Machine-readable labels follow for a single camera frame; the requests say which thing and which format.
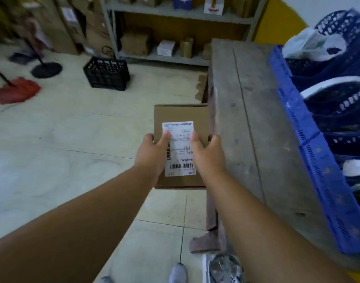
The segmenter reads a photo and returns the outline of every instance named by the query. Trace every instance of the forearm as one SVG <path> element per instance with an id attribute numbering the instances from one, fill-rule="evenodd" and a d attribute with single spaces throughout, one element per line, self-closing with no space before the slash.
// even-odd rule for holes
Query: forearm
<path id="1" fill-rule="evenodd" d="M 213 172 L 203 178 L 250 280 L 353 282 L 227 173 Z"/>
<path id="2" fill-rule="evenodd" d="M 92 282 L 155 176 L 133 167 L 0 239 L 0 282 Z"/>

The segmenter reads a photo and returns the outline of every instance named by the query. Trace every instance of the hand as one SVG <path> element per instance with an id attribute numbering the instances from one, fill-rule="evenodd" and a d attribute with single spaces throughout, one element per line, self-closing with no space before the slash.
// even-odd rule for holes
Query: hand
<path id="1" fill-rule="evenodd" d="M 164 169 L 167 161 L 167 147 L 171 139 L 168 130 L 164 131 L 157 144 L 154 144 L 154 135 L 146 134 L 143 137 L 141 146 L 135 156 L 134 166 L 142 168 L 144 171 L 154 175 L 157 180 Z"/>
<path id="2" fill-rule="evenodd" d="M 214 135 L 210 144 L 204 148 L 197 133 L 193 131 L 191 147 L 197 171 L 202 177 L 225 170 L 225 153 L 222 150 L 221 137 Z"/>

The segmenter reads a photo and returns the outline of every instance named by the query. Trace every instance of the black plastic crate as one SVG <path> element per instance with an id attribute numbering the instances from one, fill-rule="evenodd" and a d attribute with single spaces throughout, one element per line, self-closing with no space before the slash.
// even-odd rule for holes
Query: black plastic crate
<path id="1" fill-rule="evenodd" d="M 126 60 L 92 57 L 83 67 L 91 87 L 124 91 L 130 80 Z"/>

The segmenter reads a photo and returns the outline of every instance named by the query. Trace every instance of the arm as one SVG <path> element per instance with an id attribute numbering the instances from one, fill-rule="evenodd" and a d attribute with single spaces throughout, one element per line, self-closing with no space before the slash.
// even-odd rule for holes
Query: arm
<path id="1" fill-rule="evenodd" d="M 92 282 L 163 170 L 169 139 L 147 134 L 132 168 L 1 238 L 0 282 Z"/>
<path id="2" fill-rule="evenodd" d="M 354 282 L 226 173 L 219 136 L 214 136 L 204 148 L 193 133 L 191 145 L 197 171 L 252 282 Z"/>

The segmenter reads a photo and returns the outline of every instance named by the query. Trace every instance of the white wall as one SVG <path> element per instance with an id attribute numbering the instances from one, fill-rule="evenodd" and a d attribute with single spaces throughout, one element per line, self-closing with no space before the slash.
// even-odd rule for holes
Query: white wall
<path id="1" fill-rule="evenodd" d="M 360 12 L 360 0 L 283 0 L 309 25 L 315 26 L 324 16 L 338 10 L 355 8 Z"/>

